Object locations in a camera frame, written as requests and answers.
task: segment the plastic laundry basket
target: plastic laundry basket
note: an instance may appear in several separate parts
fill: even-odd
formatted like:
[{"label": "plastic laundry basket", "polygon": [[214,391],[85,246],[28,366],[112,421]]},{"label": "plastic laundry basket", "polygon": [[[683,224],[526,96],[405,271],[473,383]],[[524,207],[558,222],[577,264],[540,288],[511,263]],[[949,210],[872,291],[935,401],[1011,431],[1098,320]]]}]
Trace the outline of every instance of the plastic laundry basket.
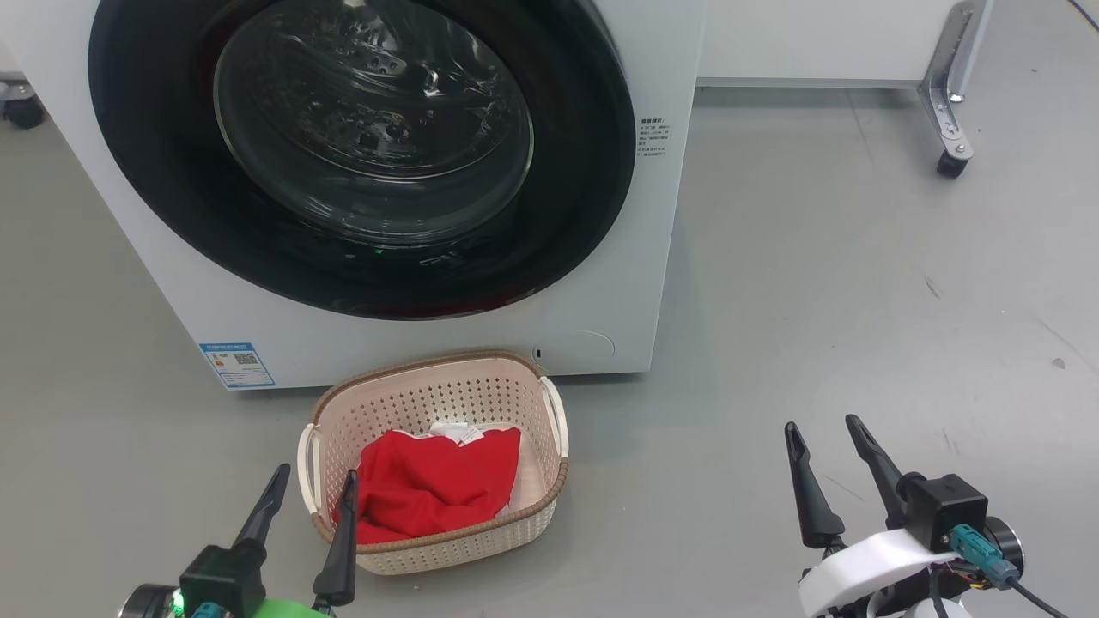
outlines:
[{"label": "plastic laundry basket", "polygon": [[358,545],[379,575],[442,569],[518,548],[553,518],[568,474],[568,426],[550,378],[509,352],[462,354],[366,374],[333,386],[298,444],[298,479],[318,532],[332,542],[332,505],[363,448],[386,430],[425,433],[432,422],[518,427],[519,471],[509,510],[491,521],[407,541]]}]

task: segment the washing machine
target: washing machine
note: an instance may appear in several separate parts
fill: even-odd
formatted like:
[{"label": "washing machine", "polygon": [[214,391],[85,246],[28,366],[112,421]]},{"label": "washing machine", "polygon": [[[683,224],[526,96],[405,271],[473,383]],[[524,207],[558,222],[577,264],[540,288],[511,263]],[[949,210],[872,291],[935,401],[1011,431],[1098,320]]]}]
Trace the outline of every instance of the washing machine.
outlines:
[{"label": "washing machine", "polygon": [[231,389],[644,372],[706,0],[55,0],[0,37]]}]

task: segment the washing machine door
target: washing machine door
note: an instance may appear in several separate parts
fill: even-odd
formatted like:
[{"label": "washing machine door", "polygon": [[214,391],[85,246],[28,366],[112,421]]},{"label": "washing machine door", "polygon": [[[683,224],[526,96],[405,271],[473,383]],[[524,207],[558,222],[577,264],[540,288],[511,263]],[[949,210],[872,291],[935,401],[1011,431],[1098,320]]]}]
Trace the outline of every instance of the washing machine door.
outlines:
[{"label": "washing machine door", "polygon": [[545,288],[633,173],[629,90],[584,0],[103,0],[89,77],[108,146],[171,230],[355,316]]}]

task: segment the gray floor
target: gray floor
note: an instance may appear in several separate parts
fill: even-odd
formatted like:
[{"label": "gray floor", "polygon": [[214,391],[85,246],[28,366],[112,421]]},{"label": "gray floor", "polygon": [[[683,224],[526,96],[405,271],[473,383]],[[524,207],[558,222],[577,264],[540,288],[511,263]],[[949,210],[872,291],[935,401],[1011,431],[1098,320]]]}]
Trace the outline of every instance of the gray floor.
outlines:
[{"label": "gray floor", "polygon": [[[702,92],[653,372],[565,380],[553,526],[481,563],[364,573],[341,616],[798,616],[814,553],[780,430],[801,424],[854,540],[882,509],[848,412],[902,468],[981,488],[1025,583],[1092,614],[1099,35],[1061,2],[997,9],[957,181],[909,93]],[[0,130],[0,196],[3,615],[113,616],[232,539],[319,391],[223,391],[52,125]],[[291,492],[269,593],[309,600],[324,553]]]}]

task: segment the instruction label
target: instruction label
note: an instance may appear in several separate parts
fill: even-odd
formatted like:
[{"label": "instruction label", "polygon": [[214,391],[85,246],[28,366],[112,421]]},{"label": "instruction label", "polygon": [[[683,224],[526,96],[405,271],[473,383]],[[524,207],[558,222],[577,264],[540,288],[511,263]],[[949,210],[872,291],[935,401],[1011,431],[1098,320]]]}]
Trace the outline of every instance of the instruction label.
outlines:
[{"label": "instruction label", "polygon": [[637,156],[664,156],[668,153],[671,124],[663,118],[643,118],[637,123]]}]

